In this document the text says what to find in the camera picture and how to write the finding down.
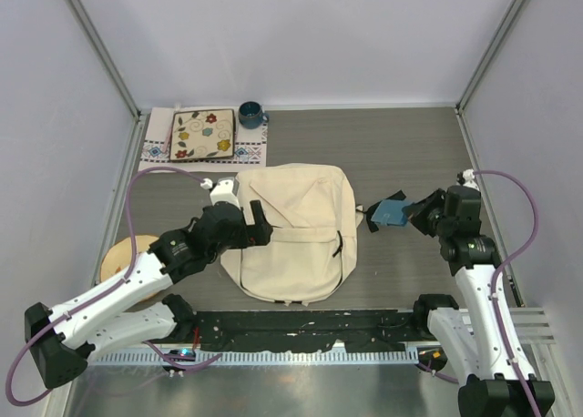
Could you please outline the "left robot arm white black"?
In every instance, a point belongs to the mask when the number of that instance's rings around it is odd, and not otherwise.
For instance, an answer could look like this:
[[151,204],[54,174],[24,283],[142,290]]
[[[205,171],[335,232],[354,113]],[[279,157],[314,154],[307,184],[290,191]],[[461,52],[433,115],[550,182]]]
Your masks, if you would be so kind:
[[241,208],[219,202],[181,229],[163,233],[127,268],[86,293],[52,308],[38,302],[25,312],[26,345],[43,384],[55,389],[79,376],[107,351],[133,342],[187,341],[195,316],[178,295],[142,312],[129,308],[149,295],[200,273],[229,249],[263,247],[272,227],[253,200],[252,223]]

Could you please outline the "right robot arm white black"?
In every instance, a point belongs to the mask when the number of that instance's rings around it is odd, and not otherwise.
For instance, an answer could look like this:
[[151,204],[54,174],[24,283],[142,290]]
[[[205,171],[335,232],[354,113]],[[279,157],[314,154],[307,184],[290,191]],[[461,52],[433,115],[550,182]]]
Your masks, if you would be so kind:
[[440,254],[462,292],[468,324],[455,301],[424,294],[414,305],[411,326],[424,340],[436,338],[459,385],[463,416],[545,416],[555,402],[553,387],[530,364],[506,303],[496,243],[482,234],[481,193],[453,185],[404,207],[421,233],[438,238]]

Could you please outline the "dark blue ceramic mug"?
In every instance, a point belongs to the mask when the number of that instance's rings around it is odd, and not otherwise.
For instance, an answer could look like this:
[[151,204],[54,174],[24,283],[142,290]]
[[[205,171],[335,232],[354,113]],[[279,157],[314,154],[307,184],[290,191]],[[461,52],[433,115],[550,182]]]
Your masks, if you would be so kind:
[[238,109],[238,120],[242,127],[256,129],[269,123],[269,114],[255,101],[246,101]]

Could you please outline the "round wooden bird coaster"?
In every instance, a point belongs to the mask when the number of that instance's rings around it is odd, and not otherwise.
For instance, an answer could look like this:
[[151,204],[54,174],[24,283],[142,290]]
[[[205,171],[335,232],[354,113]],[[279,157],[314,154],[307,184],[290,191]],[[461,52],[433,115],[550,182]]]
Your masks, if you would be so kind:
[[[122,286],[119,291],[135,289],[143,280],[142,268],[151,269],[152,261],[145,257],[149,246],[158,238],[151,235],[137,235],[135,237],[138,256],[135,268],[127,281],[121,280]],[[99,282],[109,280],[117,274],[125,274],[128,271],[130,261],[133,258],[131,238],[126,238],[115,244],[103,258],[99,272]]]

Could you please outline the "white patterned placemat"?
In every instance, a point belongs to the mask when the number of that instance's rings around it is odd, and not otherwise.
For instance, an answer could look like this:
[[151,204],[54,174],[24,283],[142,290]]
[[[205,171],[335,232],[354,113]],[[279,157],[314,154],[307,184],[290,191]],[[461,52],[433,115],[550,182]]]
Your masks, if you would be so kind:
[[[169,141],[175,113],[190,110],[232,109],[236,121],[234,153],[230,158],[171,162]],[[155,107],[148,118],[138,168],[181,168],[189,172],[240,172],[263,168],[267,161],[268,126],[247,129],[240,125],[236,107]]]

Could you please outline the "floral square ceramic plate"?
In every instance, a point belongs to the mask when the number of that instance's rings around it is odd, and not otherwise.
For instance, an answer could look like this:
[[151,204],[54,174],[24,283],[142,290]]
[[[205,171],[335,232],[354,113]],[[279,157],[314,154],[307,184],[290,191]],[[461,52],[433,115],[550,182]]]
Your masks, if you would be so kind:
[[232,109],[181,111],[174,114],[169,141],[171,162],[230,158],[236,121]]

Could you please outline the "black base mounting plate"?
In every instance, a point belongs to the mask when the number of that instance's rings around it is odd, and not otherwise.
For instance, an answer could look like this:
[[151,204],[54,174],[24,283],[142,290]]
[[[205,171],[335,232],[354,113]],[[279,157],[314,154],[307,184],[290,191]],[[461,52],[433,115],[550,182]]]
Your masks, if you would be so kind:
[[200,311],[177,338],[156,344],[193,344],[204,351],[315,353],[336,342],[348,352],[402,351],[407,342],[432,341],[410,311],[254,310]]

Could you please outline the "cream canvas backpack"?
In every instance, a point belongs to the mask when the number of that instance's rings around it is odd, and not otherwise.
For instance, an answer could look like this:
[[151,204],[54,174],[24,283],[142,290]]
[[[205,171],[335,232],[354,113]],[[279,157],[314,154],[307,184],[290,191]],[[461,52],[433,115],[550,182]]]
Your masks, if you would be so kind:
[[355,270],[365,213],[338,167],[286,164],[236,176],[244,211],[258,200],[273,227],[264,247],[229,250],[220,264],[247,295],[284,304],[321,301]]

